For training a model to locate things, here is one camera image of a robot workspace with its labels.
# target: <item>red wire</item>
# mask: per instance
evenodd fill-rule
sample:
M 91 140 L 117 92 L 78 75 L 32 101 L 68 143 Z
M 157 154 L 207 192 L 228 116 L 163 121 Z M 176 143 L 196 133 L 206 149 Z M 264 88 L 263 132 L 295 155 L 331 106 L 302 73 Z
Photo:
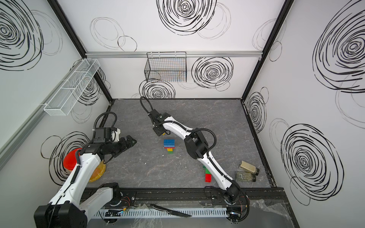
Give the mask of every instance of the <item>red wire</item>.
M 128 196 L 124 196 L 123 198 L 128 198 L 129 199 L 129 197 Z M 131 200 L 129 199 L 129 202 L 130 202 Z
M 122 200 L 124 200 L 124 199 L 122 199 Z M 131 206 L 130 203 L 128 202 L 128 200 L 124 200 L 124 201 L 127 201 L 128 205 Z

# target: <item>gray marble surface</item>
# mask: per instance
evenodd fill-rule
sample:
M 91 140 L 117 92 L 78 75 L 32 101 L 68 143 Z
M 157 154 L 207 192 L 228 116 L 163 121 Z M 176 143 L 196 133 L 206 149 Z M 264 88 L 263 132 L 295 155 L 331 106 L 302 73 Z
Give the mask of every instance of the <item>gray marble surface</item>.
M 256 182 L 238 182 L 244 188 L 269 188 L 260 155 L 239 100 L 150 100 L 160 113 L 167 112 L 192 128 L 208 128 L 217 136 L 212 154 L 222 168 L 234 177 L 242 160 L 260 169 Z M 184 141 L 175 134 L 158 137 L 139 100 L 116 100 L 111 109 L 118 116 L 115 127 L 121 135 L 138 142 L 107 164 L 104 175 L 88 187 L 117 182 L 124 188 L 202 188 L 206 183 L 203 165 L 186 152 Z M 110 115 L 105 126 L 110 126 Z M 209 145 L 213 137 L 203 132 Z M 175 139 L 173 154 L 163 148 L 164 139 Z

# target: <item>lego brick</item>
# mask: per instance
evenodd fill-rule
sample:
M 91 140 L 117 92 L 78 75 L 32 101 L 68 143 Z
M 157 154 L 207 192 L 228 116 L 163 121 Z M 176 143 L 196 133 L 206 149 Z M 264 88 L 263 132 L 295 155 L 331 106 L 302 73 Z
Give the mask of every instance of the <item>lego brick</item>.
M 205 182 L 212 182 L 212 175 L 211 174 L 205 174 Z

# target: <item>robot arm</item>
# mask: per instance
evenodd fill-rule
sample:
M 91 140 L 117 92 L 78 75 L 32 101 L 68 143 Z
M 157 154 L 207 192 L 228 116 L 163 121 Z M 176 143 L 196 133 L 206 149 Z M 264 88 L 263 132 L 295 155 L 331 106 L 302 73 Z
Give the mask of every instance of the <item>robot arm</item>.
M 148 102 L 151 108 L 150 112 L 143 105 L 143 99 Z M 211 149 L 216 145 L 215 134 L 211 130 L 206 128 L 189 128 L 176 121 L 168 113 L 159 113 L 156 109 L 152 108 L 150 101 L 145 97 L 140 98 L 140 103 L 143 109 L 147 112 L 149 118 L 151 119 L 151 122 L 154 126 L 153 130 L 158 136 L 162 135 L 166 131 L 170 131 L 175 133 L 182 140 L 184 140 L 188 154 L 193 159 L 197 159 L 199 162 L 204 164 L 204 166 L 213 175 L 218 183 L 218 186 L 223 191 L 223 196 L 227 204 L 235 204 L 239 199 L 239 193 L 242 193 L 247 202 L 247 212 L 242 218 L 240 218 L 240 221 L 245 219 L 249 212 L 248 197 L 246 196 L 246 193 L 243 192 L 241 187 L 237 184 L 237 182 L 233 178 L 231 178 L 214 159 Z M 208 143 L 202 131 L 208 131 L 212 134 L 214 138 L 212 146 L 208 146 Z
M 186 128 L 186 130 L 183 129 L 181 126 L 179 126 L 177 124 L 179 122 L 176 121 L 172 116 L 167 117 L 165 119 L 165 121 L 171 121 L 171 123 L 164 123 L 164 124 L 162 124 L 163 127 L 166 130 L 175 133 L 177 136 L 179 136 L 184 141 L 187 136 L 189 138 L 189 135 L 192 134 L 191 132 L 187 131 L 187 130 L 190 130 L 190 131 L 193 130 L 192 128 L 189 128 L 189 127 L 186 127 L 185 125 L 183 125 Z M 232 178 L 222 169 L 222 167 L 214 159 L 211 151 L 205 153 L 203 156 L 198 155 L 198 157 L 195 159 L 197 159 L 199 162 L 201 162 L 209 170 L 209 172 L 212 174 L 214 179 L 217 181 L 218 186 L 221 189 L 227 190 L 232 185 L 232 183 L 230 181 L 228 181 L 226 178 L 224 178 L 223 175 L 227 176 L 231 180 L 232 180 Z
M 112 127 L 96 128 L 97 121 L 105 114 L 113 114 L 114 123 L 116 122 L 116 114 L 113 112 L 105 112 L 96 119 L 93 139 L 81 150 L 76 151 L 77 164 L 71 174 L 48 205 L 39 206 L 35 211 L 37 228 L 86 227 L 101 207 L 108 202 L 120 201 L 118 183 L 106 183 L 80 204 L 86 184 L 104 156 L 111 154 L 112 159 L 137 143 L 130 135 L 119 137 L 120 130 L 114 127 L 114 123 Z

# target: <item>white mesh shelf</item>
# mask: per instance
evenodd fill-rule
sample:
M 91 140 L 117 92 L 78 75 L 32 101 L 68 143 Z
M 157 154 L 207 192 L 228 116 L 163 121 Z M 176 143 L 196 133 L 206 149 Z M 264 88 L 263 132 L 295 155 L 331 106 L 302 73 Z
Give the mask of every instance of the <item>white mesh shelf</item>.
M 83 59 L 44 107 L 50 116 L 67 116 L 80 98 L 100 64 L 97 59 Z

